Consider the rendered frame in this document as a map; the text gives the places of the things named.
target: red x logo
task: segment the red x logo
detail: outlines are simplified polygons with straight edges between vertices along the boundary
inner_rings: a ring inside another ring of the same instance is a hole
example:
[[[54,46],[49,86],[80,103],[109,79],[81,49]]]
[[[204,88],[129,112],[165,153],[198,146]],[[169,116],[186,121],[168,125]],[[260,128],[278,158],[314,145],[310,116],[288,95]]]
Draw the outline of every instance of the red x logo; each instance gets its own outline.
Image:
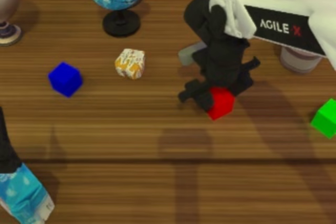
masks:
[[[294,31],[294,36],[301,37],[301,27],[293,25],[292,31]]]

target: green cube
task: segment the green cube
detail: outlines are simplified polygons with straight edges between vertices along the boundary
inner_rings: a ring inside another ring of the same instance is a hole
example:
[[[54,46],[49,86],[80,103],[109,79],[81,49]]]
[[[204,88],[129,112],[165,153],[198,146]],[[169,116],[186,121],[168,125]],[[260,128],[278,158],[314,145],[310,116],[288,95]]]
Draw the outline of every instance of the green cube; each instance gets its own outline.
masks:
[[[336,134],[336,101],[330,99],[314,116],[311,125],[327,138]]]

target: red object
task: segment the red object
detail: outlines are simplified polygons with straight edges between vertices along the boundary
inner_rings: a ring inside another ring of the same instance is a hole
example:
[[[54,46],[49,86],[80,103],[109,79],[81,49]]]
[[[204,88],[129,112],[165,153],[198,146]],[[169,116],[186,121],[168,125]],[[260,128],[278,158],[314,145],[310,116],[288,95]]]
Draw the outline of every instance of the red object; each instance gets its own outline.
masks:
[[[215,105],[207,114],[212,120],[215,121],[233,110],[236,99],[230,91],[225,88],[211,88],[210,93],[213,96]]]

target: wooden table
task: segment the wooden table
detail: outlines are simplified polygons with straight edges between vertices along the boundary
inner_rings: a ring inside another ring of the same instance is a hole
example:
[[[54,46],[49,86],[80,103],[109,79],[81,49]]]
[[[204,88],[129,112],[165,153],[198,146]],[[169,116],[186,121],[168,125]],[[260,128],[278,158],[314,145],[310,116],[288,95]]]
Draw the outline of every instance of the wooden table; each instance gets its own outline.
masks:
[[[197,78],[177,52],[198,41],[183,22],[191,0],[145,0],[141,30],[106,35],[92,0],[22,0],[12,22],[26,32],[0,48],[0,104],[20,157],[57,208],[49,224],[336,223],[336,142],[309,122],[336,95],[324,60],[309,75],[284,69],[279,48],[252,40],[256,84],[216,122],[177,94]],[[146,52],[137,81],[114,60]],[[66,99],[47,74],[61,61],[84,85]],[[0,211],[1,223],[16,223]]]

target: blue cube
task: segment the blue cube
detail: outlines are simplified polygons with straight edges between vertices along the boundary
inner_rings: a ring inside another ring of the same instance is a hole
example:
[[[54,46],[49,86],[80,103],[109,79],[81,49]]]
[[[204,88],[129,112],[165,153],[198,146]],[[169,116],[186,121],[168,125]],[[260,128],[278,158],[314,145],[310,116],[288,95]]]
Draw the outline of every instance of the blue cube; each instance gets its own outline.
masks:
[[[79,70],[65,62],[50,72],[48,78],[52,88],[68,98],[83,84]]]

